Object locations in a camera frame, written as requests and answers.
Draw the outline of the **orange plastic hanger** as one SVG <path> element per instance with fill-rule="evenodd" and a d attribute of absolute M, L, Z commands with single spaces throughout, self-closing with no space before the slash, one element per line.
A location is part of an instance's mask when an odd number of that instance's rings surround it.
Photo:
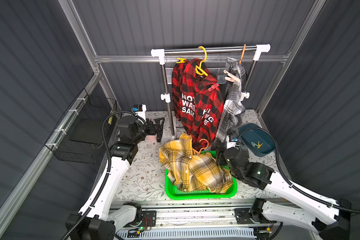
<path fill-rule="evenodd" d="M 206 150 L 210 146 L 210 143 L 207 139 L 200 139 L 199 143 L 200 147 L 198 149 L 193 149 L 194 155 L 199 155 L 202 151 Z"/>

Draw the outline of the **yellow plaid long-sleeve shirt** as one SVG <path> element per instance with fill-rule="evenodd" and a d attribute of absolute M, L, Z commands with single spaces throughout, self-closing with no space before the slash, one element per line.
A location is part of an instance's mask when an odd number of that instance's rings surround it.
<path fill-rule="evenodd" d="M 191 136 L 182 133 L 159 149 L 167 177 L 181 192 L 210 191 L 225 194 L 233 185 L 230 171 L 218 166 L 210 153 L 194 155 Z"/>

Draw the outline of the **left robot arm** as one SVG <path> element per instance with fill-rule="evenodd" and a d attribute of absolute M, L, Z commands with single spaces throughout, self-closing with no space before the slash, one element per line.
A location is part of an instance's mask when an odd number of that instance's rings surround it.
<path fill-rule="evenodd" d="M 141 204 L 126 202 L 115 212 L 109 211 L 121 180 L 138 152 L 138 144 L 147 136 L 163 133 L 165 120 L 152 122 L 146 118 L 146 110 L 146 105 L 134 105 L 130 112 L 114 112 L 104 120 L 103 126 L 112 117 L 121 115 L 116 125 L 120 137 L 111 147 L 105 146 L 107 165 L 86 203 L 77 214 L 67 218 L 64 240 L 113 240 L 120 229 L 129 225 L 135 232 L 140 231 L 145 221 Z"/>

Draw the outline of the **grey plaid long-sleeve shirt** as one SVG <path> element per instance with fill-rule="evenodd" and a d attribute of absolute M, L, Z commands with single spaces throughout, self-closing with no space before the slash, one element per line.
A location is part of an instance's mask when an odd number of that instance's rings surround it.
<path fill-rule="evenodd" d="M 239 78 L 238 81 L 227 83 L 225 104 L 222 118 L 218 127 L 214 147 L 217 151 L 227 147 L 227 139 L 237 138 L 239 129 L 243 125 L 244 114 L 246 111 L 242 101 L 242 93 L 245 92 L 247 83 L 247 73 L 239 60 L 227 58 L 228 72 Z"/>

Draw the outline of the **yellow plastic hanger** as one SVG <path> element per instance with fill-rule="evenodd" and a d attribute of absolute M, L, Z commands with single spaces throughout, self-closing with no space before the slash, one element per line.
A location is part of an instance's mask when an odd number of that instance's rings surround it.
<path fill-rule="evenodd" d="M 205 70 L 202 68 L 203 63 L 207 60 L 208 56 L 207 56 L 207 51 L 203 46 L 199 46 L 199 49 L 203 50 L 204 52 L 204 58 L 199 62 L 198 65 L 196 65 L 195 69 L 196 69 L 196 73 L 200 76 L 208 76 L 208 73 L 205 72 Z"/>

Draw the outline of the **brown orange hanger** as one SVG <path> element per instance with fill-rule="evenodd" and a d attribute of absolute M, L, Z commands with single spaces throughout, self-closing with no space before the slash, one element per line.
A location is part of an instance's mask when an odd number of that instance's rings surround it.
<path fill-rule="evenodd" d="M 239 61 L 239 64 L 240 64 L 240 65 L 241 65 L 242 62 L 243 62 L 243 58 L 244 58 L 244 54 L 245 54 L 245 51 L 246 51 L 246 47 L 247 47 L 247 45 L 244 44 L 244 45 L 243 45 L 243 49 L 242 49 L 242 53 L 241 53 L 241 58 L 240 58 L 240 61 Z"/>

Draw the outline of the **pink pen cup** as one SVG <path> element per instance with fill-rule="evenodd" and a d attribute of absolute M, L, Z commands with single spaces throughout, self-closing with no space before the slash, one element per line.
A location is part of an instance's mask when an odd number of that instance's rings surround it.
<path fill-rule="evenodd" d="M 157 141 L 157 135 L 147 135 L 145 138 L 148 142 L 156 142 Z"/>

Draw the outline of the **dark teal plastic bin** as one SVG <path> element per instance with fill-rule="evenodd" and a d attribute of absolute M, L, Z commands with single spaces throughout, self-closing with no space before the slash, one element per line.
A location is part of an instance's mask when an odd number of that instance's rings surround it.
<path fill-rule="evenodd" d="M 244 144 L 257 157 L 264 157 L 275 150 L 275 145 L 271 137 L 264 131 L 258 130 L 259 128 L 260 127 L 256 124 L 248 123 L 240 128 L 239 133 L 241 134 L 243 131 L 245 131 L 241 136 Z M 251 142 L 260 142 L 263 143 L 263 145 L 260 149 L 257 149 L 251 145 Z"/>

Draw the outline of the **yellow object in basket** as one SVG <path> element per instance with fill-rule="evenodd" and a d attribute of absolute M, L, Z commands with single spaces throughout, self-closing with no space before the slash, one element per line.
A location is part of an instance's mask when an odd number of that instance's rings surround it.
<path fill-rule="evenodd" d="M 113 121 L 113 116 L 109 117 L 109 119 L 108 119 L 108 124 L 111 125 L 111 124 L 112 124 L 112 121 Z"/>

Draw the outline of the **red black plaid shirt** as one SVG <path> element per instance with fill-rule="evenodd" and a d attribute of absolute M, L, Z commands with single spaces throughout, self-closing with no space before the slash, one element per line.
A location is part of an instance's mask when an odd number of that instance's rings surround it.
<path fill-rule="evenodd" d="M 196 73 L 201 59 L 187 60 L 175 64 L 172 72 L 172 101 L 176 118 L 192 138 L 194 149 L 200 147 L 199 140 L 207 139 L 211 144 L 217 135 L 224 109 L 224 96 L 220 87 L 213 91 L 208 88 L 218 84 L 217 76 L 203 63 L 208 76 Z"/>

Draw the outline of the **floral table mat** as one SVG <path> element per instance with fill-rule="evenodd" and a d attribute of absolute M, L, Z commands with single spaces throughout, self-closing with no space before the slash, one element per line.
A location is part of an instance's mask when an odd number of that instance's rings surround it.
<path fill-rule="evenodd" d="M 114 202 L 127 201 L 171 201 L 165 192 L 166 169 L 159 160 L 159 148 L 171 140 L 171 130 L 168 113 L 166 111 L 146 112 L 150 119 L 165 118 L 164 133 L 161 143 L 143 141 L 138 144 L 138 153 L 129 170 L 123 176 L 121 183 L 114 195 Z M 245 123 L 254 123 L 261 127 L 261 123 L 254 110 L 246 110 Z M 274 153 L 265 157 L 257 157 L 249 151 L 250 162 L 263 163 L 278 172 Z M 279 198 L 275 194 L 252 188 L 242 182 L 238 182 L 238 191 L 231 199 L 252 198 Z"/>

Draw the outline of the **small yellow clothespin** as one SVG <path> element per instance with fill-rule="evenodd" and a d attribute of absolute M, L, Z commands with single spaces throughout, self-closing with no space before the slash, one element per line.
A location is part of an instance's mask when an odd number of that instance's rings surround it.
<path fill-rule="evenodd" d="M 187 61 L 187 59 L 184 58 L 177 58 L 177 60 L 177 64 L 185 63 Z"/>

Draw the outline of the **red clothespin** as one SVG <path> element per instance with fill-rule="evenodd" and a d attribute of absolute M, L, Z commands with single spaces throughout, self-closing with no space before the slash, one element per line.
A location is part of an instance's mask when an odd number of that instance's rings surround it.
<path fill-rule="evenodd" d="M 219 84 L 213 84 L 213 85 L 211 85 L 209 88 L 208 88 L 208 91 L 213 91 L 213 90 L 215 90 L 215 89 L 218 89 L 219 88 Z"/>

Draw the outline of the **pink clothespin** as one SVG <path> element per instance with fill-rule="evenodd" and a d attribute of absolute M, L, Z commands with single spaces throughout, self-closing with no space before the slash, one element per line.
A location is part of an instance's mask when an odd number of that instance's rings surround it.
<path fill-rule="evenodd" d="M 227 76 L 225 77 L 225 80 L 226 80 L 226 81 L 229 81 L 229 82 L 239 82 L 239 83 L 241 82 L 241 79 L 240 79 L 240 78 L 238 78 L 238 77 L 236 77 L 235 75 L 229 73 L 228 71 L 224 70 L 224 73 L 227 75 Z"/>

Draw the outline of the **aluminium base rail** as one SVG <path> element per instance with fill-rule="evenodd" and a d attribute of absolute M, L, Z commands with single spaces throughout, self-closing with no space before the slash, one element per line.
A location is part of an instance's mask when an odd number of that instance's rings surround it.
<path fill-rule="evenodd" d="M 308 227 L 314 218 L 297 206 L 268 200 L 270 219 L 250 216 L 255 201 L 233 200 L 201 205 L 145 205 L 140 226 L 119 230 L 116 240 L 319 240 Z"/>

